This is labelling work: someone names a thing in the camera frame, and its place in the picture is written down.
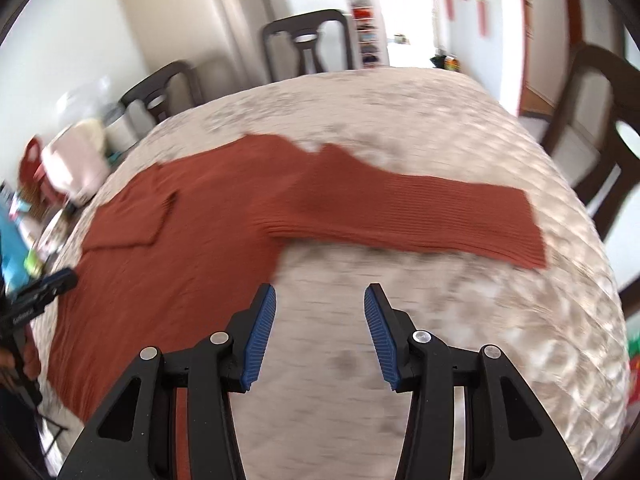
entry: metal screw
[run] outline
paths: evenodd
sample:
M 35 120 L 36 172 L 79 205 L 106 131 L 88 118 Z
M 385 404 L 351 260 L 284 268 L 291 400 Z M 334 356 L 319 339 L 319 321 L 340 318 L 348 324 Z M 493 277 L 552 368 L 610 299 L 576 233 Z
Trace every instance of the metal screw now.
M 148 346 L 146 348 L 143 348 L 140 351 L 140 358 L 145 360 L 145 361 L 149 361 L 149 360 L 153 359 L 154 357 L 156 357 L 157 355 L 158 355 L 158 350 L 156 350 L 152 346 Z
M 500 352 L 500 349 L 497 346 L 489 345 L 484 347 L 484 355 L 491 359 L 497 359 L 502 355 L 502 352 Z
M 211 334 L 209 341 L 214 345 L 222 345 L 229 341 L 229 334 L 226 332 L 216 332 L 215 334 Z
M 414 341 L 418 343 L 428 343 L 431 341 L 431 334 L 426 330 L 416 330 L 414 332 Z

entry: ribbed knit fabric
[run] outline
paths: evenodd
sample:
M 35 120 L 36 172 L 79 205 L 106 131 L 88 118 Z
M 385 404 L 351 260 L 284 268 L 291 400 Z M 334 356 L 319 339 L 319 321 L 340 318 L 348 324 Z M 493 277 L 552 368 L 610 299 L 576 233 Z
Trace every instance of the ribbed knit fabric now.
M 141 348 L 172 352 L 223 330 L 273 277 L 287 238 L 545 266 L 521 190 L 387 173 L 337 146 L 309 154 L 248 135 L 153 165 L 98 208 L 79 284 L 59 302 L 49 380 L 60 399 L 86 421 Z M 183 440 L 178 450 L 186 479 Z

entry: tablecloth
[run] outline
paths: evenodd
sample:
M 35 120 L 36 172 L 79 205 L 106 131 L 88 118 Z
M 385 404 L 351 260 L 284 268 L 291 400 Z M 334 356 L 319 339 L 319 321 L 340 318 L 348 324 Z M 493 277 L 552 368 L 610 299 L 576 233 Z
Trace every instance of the tablecloth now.
M 362 306 L 370 282 L 380 282 L 395 308 L 450 346 L 500 346 L 583 476 L 602 468 L 622 432 L 628 389 L 625 324 L 610 265 L 553 162 L 467 76 L 415 68 L 302 76 L 172 117 L 108 179 L 56 267 L 79 260 L 96 207 L 136 173 L 247 131 L 278 133 L 306 150 L 335 142 L 398 173 L 519 187 L 532 203 L 548 259 L 547 269 L 531 271 L 472 254 L 293 243 L 273 280 L 278 310 L 260 378 L 249 394 L 232 396 L 247 478 L 393 477 L 410 396 L 394 394 L 382 379 Z M 34 335 L 44 366 L 42 410 L 70 427 L 61 441 L 67 452 L 82 424 L 46 381 L 56 313 L 53 304 L 35 321 Z M 455 479 L 462 478 L 463 449 L 457 391 Z

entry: table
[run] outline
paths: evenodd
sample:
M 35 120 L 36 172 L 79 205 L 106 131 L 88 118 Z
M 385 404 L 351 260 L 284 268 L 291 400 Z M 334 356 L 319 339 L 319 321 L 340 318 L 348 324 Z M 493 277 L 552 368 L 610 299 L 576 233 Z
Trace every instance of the table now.
M 379 68 L 303 76 L 188 110 L 160 124 L 110 176 L 58 261 L 75 264 L 95 208 L 137 172 L 244 132 L 324 142 L 398 173 L 519 187 L 546 242 L 548 269 L 472 254 L 415 254 L 293 243 L 274 279 L 278 311 L 260 378 L 232 407 L 247 478 L 389 479 L 409 394 L 383 382 L 362 297 L 380 282 L 392 305 L 450 346 L 500 346 L 549 412 L 585 478 L 612 455 L 628 386 L 625 325 L 601 241 L 583 206 L 527 132 L 470 78 Z M 47 360 L 57 307 L 35 323 Z M 82 425 L 47 383 L 44 411 Z M 452 478 L 462 478 L 463 396 L 456 393 Z

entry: chair back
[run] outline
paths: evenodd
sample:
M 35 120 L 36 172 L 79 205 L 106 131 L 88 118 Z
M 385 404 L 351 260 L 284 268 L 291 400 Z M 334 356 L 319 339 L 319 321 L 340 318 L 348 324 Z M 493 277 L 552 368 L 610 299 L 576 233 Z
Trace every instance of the chair back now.
M 618 133 L 616 123 L 623 121 L 640 132 L 640 72 L 626 60 L 596 45 L 581 43 L 572 55 L 572 63 L 560 101 L 542 139 L 543 149 L 552 155 L 562 133 L 574 118 L 580 83 L 585 74 L 599 72 L 611 84 L 613 100 L 607 116 L 600 157 L 587 175 L 574 187 L 583 204 L 588 204 L 616 167 L 620 176 L 598 206 L 593 222 L 604 239 L 631 190 L 640 182 L 640 159 Z
M 315 10 L 306 14 L 298 14 L 297 16 L 289 16 L 282 20 L 268 23 L 262 28 L 262 48 L 264 49 L 264 59 L 267 63 L 267 69 L 272 82 L 276 82 L 273 59 L 269 50 L 269 38 L 279 32 L 287 32 L 298 50 L 298 75 L 305 75 L 306 61 L 305 50 L 311 51 L 311 59 L 316 72 L 326 72 L 326 68 L 322 65 L 318 57 L 318 40 L 320 35 L 318 29 L 325 22 L 339 22 L 342 25 L 342 33 L 344 38 L 344 54 L 347 70 L 353 70 L 353 51 L 351 49 L 351 38 L 349 35 L 349 25 L 347 18 L 340 10 L 325 9 Z
M 154 72 L 135 85 L 131 90 L 127 91 L 126 94 L 120 98 L 120 102 L 127 107 L 133 101 L 141 100 L 149 113 L 155 117 L 158 123 L 161 123 L 171 116 L 167 88 L 171 79 L 178 74 L 184 74 L 187 79 L 193 105 L 200 106 L 203 104 L 204 101 L 202 99 L 198 78 L 191 65 L 186 61 L 174 61 L 163 66 L 160 70 Z

